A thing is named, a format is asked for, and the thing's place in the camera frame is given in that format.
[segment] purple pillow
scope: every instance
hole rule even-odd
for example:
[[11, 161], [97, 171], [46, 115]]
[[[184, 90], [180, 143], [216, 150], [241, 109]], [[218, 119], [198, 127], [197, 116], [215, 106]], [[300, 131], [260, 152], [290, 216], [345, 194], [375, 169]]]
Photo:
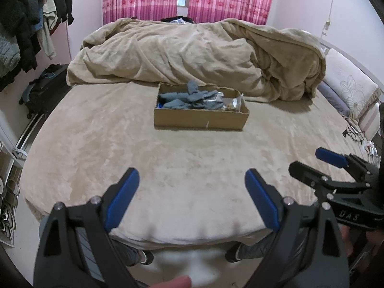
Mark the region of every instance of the purple pillow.
[[349, 117], [351, 110], [347, 104], [345, 104], [344, 101], [337, 95], [337, 93], [328, 86], [327, 83], [322, 81], [317, 88], [340, 115]]

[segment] screw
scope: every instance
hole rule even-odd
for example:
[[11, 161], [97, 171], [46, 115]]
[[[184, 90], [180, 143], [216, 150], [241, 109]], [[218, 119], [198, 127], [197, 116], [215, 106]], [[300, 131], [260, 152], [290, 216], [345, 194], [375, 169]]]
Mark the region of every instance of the screw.
[[331, 208], [331, 205], [324, 201], [322, 204], [321, 204], [321, 207], [324, 209], [324, 210], [329, 210]]
[[283, 198], [283, 202], [286, 205], [290, 206], [290, 205], [294, 204], [294, 199], [292, 197], [287, 196], [287, 197]]
[[53, 206], [53, 208], [54, 208], [55, 210], [57, 210], [57, 211], [63, 209], [63, 207], [64, 207], [64, 204], [63, 204], [61, 201], [55, 203], [54, 206]]
[[93, 197], [91, 197], [90, 202], [93, 205], [98, 205], [101, 202], [101, 197], [100, 196], [93, 196]]

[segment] black suitcase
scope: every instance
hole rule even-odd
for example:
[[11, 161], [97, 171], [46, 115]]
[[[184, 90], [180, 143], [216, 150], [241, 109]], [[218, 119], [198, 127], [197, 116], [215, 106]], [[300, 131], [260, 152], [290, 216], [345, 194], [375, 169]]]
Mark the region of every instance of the black suitcase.
[[62, 98], [69, 92], [66, 83], [67, 65], [50, 65], [38, 79], [30, 82], [20, 99], [29, 109], [27, 117], [43, 113], [48, 116]]

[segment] tile floor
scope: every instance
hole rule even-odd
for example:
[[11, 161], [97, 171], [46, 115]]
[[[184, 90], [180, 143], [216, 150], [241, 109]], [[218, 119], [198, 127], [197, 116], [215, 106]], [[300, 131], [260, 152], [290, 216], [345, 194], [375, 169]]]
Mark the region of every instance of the tile floor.
[[[19, 197], [16, 222], [15, 248], [6, 248], [6, 252], [23, 276], [32, 283], [39, 244], [39, 222], [22, 196]], [[224, 259], [225, 251], [230, 246], [231, 244], [227, 243], [209, 247], [156, 250], [155, 261], [151, 265], [137, 265], [129, 270], [135, 279], [149, 285], [189, 275], [193, 287], [240, 288], [255, 271], [260, 259], [230, 264]]]

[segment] black shoe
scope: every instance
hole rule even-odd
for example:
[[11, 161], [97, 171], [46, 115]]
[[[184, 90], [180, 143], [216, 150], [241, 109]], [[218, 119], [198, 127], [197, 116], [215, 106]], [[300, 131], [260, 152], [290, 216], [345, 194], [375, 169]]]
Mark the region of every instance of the black shoe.
[[145, 260], [145, 262], [139, 262], [139, 263], [143, 264], [143, 265], [150, 265], [154, 260], [153, 253], [150, 251], [147, 251], [147, 250], [142, 250], [142, 252], [146, 257], [146, 260]]
[[236, 252], [237, 250], [239, 249], [239, 247], [241, 246], [242, 244], [241, 243], [236, 243], [235, 245], [233, 245], [231, 247], [231, 249], [229, 249], [226, 253], [225, 253], [225, 259], [229, 262], [229, 263], [235, 263], [235, 262], [239, 262], [241, 261], [241, 259], [237, 259], [236, 258]]

